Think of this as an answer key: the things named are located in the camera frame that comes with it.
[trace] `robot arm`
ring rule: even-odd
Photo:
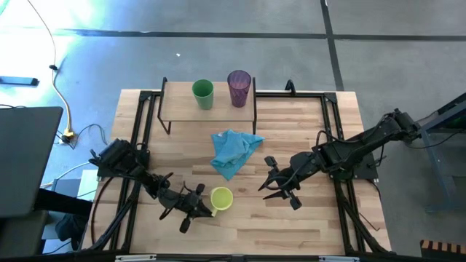
[[[134,149],[126,140],[116,139],[108,145],[99,156],[91,151],[93,158],[89,160],[99,167],[101,177],[129,178],[140,182],[147,194],[153,199],[159,199],[160,204],[165,207],[165,211],[160,215],[160,220],[165,218],[172,209],[177,209],[186,213],[186,218],[180,227],[180,232],[186,233],[191,219],[199,217],[212,217],[212,212],[204,205],[201,193],[205,185],[197,185],[196,190],[191,190],[183,184],[180,192],[169,189],[170,181],[166,176],[151,174],[141,163],[147,163],[149,159],[148,151]]]
[[[395,109],[392,113],[385,114],[376,126],[347,140],[339,140],[320,131],[317,135],[317,145],[310,152],[301,152],[292,156],[290,167],[279,170],[273,156],[266,157],[265,162],[272,170],[269,171],[269,177],[259,190],[264,188],[278,190],[264,199],[290,198],[292,208],[297,210],[301,207],[301,203],[292,190],[299,190],[301,181],[319,171],[332,174],[333,179],[349,179],[352,177],[352,171],[366,154],[389,141],[411,142],[419,137],[418,129],[419,125],[407,113]],[[327,142],[319,145],[318,140],[322,133],[327,135]],[[278,186],[271,187],[270,184],[273,182]]]

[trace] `wooden table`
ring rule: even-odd
[[[111,138],[130,140],[140,90],[122,90]],[[363,131],[358,102],[354,92],[337,92],[344,135],[349,138]],[[215,156],[210,134],[229,128],[250,132],[242,122],[179,122],[167,135],[161,124],[152,122],[149,149],[150,169],[157,174],[175,174],[170,178],[173,190],[182,181],[189,188],[206,185],[204,203],[210,206],[208,192],[216,186],[227,186],[234,194],[234,203],[214,218],[196,218],[186,234],[178,231],[185,215],[174,210],[163,221],[163,206],[143,189],[139,197],[131,253],[196,253],[196,254],[273,254],[322,255],[343,254],[335,191],[328,176],[318,173],[301,183],[296,195],[303,207],[293,210],[288,200],[262,197],[271,191],[257,191],[269,167],[264,157],[272,155],[279,167],[288,167],[290,157],[308,151],[316,134],[323,128],[320,101],[312,98],[257,98],[257,135],[266,140],[249,158],[245,166],[227,182],[209,161]],[[144,118],[139,138],[142,139]],[[100,236],[115,215],[122,180],[114,179],[103,193],[95,216],[95,235]],[[364,220],[368,230],[382,247],[390,249],[382,206],[376,189],[365,180],[355,180],[359,211],[376,228]],[[119,246],[125,233],[126,220],[120,230]],[[352,245],[355,232],[349,225]],[[90,226],[83,248],[90,246]]]

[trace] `concrete floor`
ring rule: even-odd
[[[378,35],[466,34],[461,0],[327,0],[334,33]],[[325,33],[318,0],[242,1],[33,1],[52,28],[117,31]],[[0,86],[0,102],[62,106],[50,86],[52,48],[24,1],[11,1],[0,15],[0,72],[33,76],[35,88]],[[325,39],[225,39],[56,36],[60,73],[75,130],[98,123],[107,132],[127,88],[158,88],[162,77],[223,81],[241,68],[259,89],[335,90]],[[464,41],[336,41],[344,89],[356,91],[366,128],[394,108],[420,119],[465,91]],[[66,125],[62,118],[60,130]],[[54,146],[44,182],[104,147],[98,130],[86,131],[76,150]],[[392,248],[420,255],[419,241],[466,244],[466,215],[427,214],[439,186],[423,150],[389,143],[379,167],[382,205]],[[70,178],[80,176],[77,170]]]

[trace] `wooden tabletop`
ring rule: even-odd
[[[122,90],[112,139],[130,139],[139,91]],[[337,92],[337,98],[345,137],[362,132],[363,124],[356,94]],[[171,134],[167,135],[154,114],[149,142],[151,172],[160,175],[174,172],[170,178],[170,188],[174,191],[181,188],[183,180],[189,188],[204,183],[204,203],[209,207],[208,192],[216,186],[226,186],[233,192],[234,203],[214,218],[194,219],[188,232],[182,234],[178,229],[185,215],[174,210],[160,221],[159,216],[164,208],[142,189],[130,249],[132,253],[344,253],[335,191],[327,175],[318,173],[301,183],[301,190],[295,191],[303,204],[299,210],[293,210],[288,200],[264,201],[262,197],[272,192],[265,189],[257,191],[269,171],[264,162],[265,156],[274,156],[279,168],[284,168],[289,166],[291,156],[300,151],[308,151],[315,144],[317,132],[323,128],[320,101],[313,98],[257,98],[257,113],[257,135],[266,139],[229,182],[209,164],[215,156],[210,134],[229,128],[237,132],[250,132],[250,124],[182,122],[172,126]],[[140,139],[144,119],[145,117],[141,123]],[[103,193],[95,216],[97,237],[105,231],[115,216],[121,182],[120,178],[114,179]],[[379,243],[389,250],[390,243],[376,189],[364,180],[355,180],[354,184],[360,213],[380,230],[375,231],[363,220],[364,224]],[[119,246],[125,233],[125,225],[126,220],[120,231]],[[349,229],[353,247],[356,248],[351,224]],[[88,226],[83,248],[89,246]]]
[[[166,82],[160,119],[162,121],[239,121],[254,120],[253,87],[250,86],[245,106],[234,107],[226,82],[212,82],[213,106],[202,110],[192,93],[193,82]]]

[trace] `blue towel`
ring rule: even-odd
[[[216,157],[210,164],[227,180],[246,163],[265,138],[233,130],[211,135]]]

